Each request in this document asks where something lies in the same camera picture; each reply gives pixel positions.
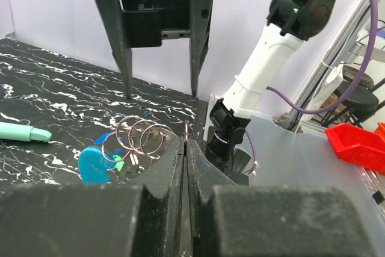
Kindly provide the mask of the black right arm base motor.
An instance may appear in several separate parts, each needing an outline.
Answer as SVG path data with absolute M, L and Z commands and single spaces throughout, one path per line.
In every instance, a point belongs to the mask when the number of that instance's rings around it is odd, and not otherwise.
M 226 108 L 223 98 L 216 101 L 209 117 L 213 130 L 206 145 L 205 157 L 233 182 L 248 185 L 249 177 L 234 171 L 234 148 L 242 143 L 250 119 L 235 116 L 232 109 Z

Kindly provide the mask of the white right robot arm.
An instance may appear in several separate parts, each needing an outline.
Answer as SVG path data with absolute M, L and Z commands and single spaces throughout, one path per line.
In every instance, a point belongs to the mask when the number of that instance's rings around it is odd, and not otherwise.
M 159 47 L 165 39 L 189 40 L 191 92 L 209 49 L 214 0 L 94 0 L 112 55 L 132 93 L 132 50 Z M 262 35 L 215 116 L 230 111 L 247 119 L 282 65 L 326 26 L 336 0 L 272 0 Z

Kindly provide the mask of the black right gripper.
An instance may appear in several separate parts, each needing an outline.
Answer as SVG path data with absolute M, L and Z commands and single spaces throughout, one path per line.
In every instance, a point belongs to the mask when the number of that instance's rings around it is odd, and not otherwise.
M 94 1 L 128 99 L 132 96 L 131 48 L 159 47 L 163 40 L 187 37 L 191 94 L 197 96 L 199 74 L 209 50 L 214 0 L 121 0 L 123 10 L 120 0 Z

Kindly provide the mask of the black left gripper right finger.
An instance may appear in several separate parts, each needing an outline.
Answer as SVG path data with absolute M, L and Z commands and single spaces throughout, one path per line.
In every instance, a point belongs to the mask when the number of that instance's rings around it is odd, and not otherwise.
M 194 256 L 375 256 L 343 191 L 238 185 L 195 140 L 185 150 Z

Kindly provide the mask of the blue tagged key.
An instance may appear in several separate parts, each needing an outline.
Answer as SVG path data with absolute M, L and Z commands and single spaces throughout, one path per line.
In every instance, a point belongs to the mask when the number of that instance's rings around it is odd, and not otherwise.
M 107 158 L 102 155 L 102 150 L 97 146 L 89 146 L 83 149 L 78 157 L 78 167 L 82 182 L 85 184 L 106 184 L 109 181 L 108 169 L 115 166 L 113 157 L 105 152 Z

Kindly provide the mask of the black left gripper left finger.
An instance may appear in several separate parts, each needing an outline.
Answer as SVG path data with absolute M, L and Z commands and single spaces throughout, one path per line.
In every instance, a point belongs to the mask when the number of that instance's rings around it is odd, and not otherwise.
M 21 185 L 1 197 L 2 256 L 177 256 L 184 142 L 125 185 Z

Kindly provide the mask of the green tagged key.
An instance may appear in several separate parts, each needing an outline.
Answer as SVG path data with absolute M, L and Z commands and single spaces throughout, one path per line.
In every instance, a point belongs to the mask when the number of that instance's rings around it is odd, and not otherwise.
M 119 155 L 113 155 L 114 161 L 116 161 L 114 168 L 118 171 L 121 172 L 122 168 L 125 165 L 125 162 Z

